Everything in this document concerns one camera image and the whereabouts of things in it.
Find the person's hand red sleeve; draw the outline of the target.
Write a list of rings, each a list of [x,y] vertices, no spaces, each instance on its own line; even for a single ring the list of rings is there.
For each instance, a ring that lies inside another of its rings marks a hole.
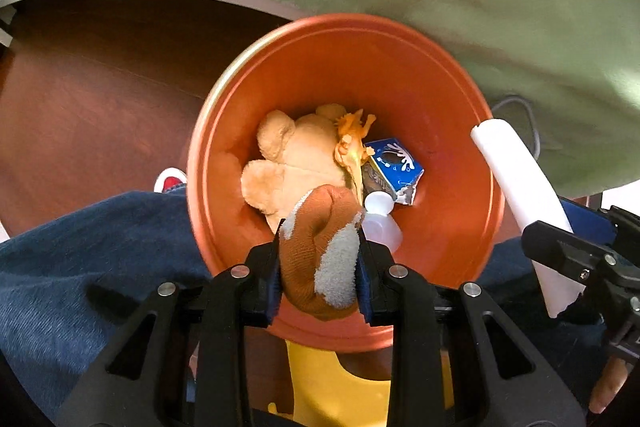
[[[611,357],[594,385],[588,409],[593,414],[601,414],[623,388],[630,372],[630,364],[623,359]]]

